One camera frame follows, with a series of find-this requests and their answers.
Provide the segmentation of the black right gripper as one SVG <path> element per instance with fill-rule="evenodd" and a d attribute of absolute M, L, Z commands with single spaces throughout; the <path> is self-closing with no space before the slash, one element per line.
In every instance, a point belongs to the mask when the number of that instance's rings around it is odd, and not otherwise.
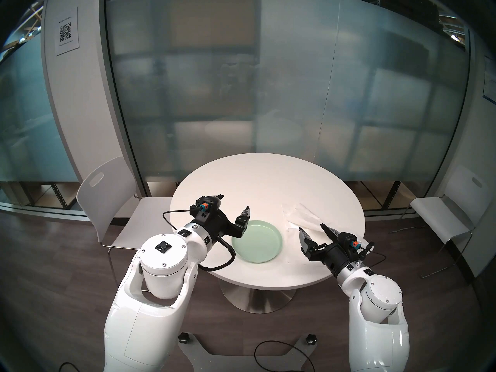
<path fill-rule="evenodd" d="M 321 223 L 320 227 L 332 242 L 338 242 L 339 231 L 326 226 L 324 223 Z M 299 227 L 299 239 L 301 251 L 305 257 L 309 261 L 321 262 L 334 277 L 338 277 L 341 271 L 351 264 L 348 255 L 338 244 L 317 245 L 301 227 Z"/>

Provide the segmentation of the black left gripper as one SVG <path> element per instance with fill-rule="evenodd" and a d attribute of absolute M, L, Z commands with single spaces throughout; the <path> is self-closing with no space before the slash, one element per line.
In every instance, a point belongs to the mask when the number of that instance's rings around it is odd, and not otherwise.
<path fill-rule="evenodd" d="M 211 195 L 209 200 L 218 201 L 224 198 L 224 195 Z M 221 210 L 213 210 L 211 212 L 205 212 L 200 209 L 193 209 L 193 224 L 202 227 L 207 233 L 204 237 L 204 243 L 214 244 L 216 243 L 218 237 L 223 237 L 225 235 L 234 238 L 241 238 L 245 231 L 247 230 L 247 225 L 250 220 L 251 210 L 247 206 L 242 213 L 236 218 L 235 222 L 232 223 L 228 220 L 227 216 Z"/>

